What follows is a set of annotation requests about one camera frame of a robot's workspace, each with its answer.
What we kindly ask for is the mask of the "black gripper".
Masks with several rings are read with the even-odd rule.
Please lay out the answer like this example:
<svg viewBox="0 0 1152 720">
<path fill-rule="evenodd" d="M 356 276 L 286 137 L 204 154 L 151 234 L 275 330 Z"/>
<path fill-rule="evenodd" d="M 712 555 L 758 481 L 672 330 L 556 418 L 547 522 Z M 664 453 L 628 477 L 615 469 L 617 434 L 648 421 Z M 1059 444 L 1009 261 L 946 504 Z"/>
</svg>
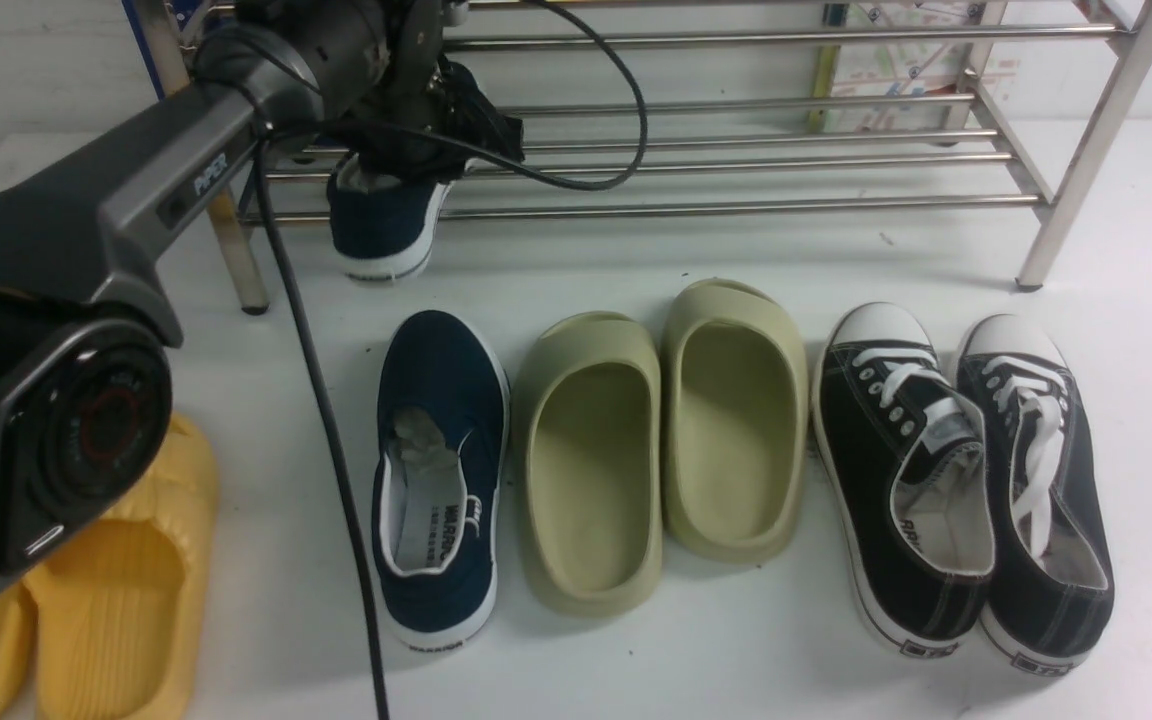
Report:
<svg viewBox="0 0 1152 720">
<path fill-rule="evenodd" d="M 381 1 L 387 69 L 353 105 L 338 145 L 362 168 L 399 181 L 457 181 L 467 146 L 524 161 L 524 123 L 488 100 L 467 65 L 444 51 L 444 31 L 467 22 L 467 1 Z"/>
</svg>

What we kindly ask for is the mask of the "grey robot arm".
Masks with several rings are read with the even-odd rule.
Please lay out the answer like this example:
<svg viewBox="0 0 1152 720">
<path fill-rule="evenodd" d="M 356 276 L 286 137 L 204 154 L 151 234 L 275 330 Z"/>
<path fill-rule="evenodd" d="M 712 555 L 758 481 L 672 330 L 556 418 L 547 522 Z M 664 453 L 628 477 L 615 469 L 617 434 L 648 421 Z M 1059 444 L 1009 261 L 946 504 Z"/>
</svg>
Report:
<svg viewBox="0 0 1152 720">
<path fill-rule="evenodd" d="M 364 282 L 420 272 L 482 100 L 444 53 L 467 1 L 238 1 L 188 85 L 0 191 L 0 594 L 145 473 L 183 340 L 157 260 L 252 160 L 349 143 L 340 174 L 434 184 L 367 210 Z"/>
</svg>

